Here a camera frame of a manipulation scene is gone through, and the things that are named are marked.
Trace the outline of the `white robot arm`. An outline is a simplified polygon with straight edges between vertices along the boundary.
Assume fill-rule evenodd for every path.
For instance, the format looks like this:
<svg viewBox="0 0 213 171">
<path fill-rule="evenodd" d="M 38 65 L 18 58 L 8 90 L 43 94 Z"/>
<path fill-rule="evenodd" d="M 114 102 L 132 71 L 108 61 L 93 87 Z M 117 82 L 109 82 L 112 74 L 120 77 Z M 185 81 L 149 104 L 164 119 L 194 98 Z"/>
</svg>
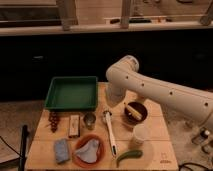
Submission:
<svg viewBox="0 0 213 171">
<path fill-rule="evenodd" d="M 112 64 L 106 71 L 107 99 L 118 104 L 129 90 L 180 111 L 213 131 L 213 93 L 147 77 L 138 70 L 139 62 L 131 55 Z"/>
</svg>

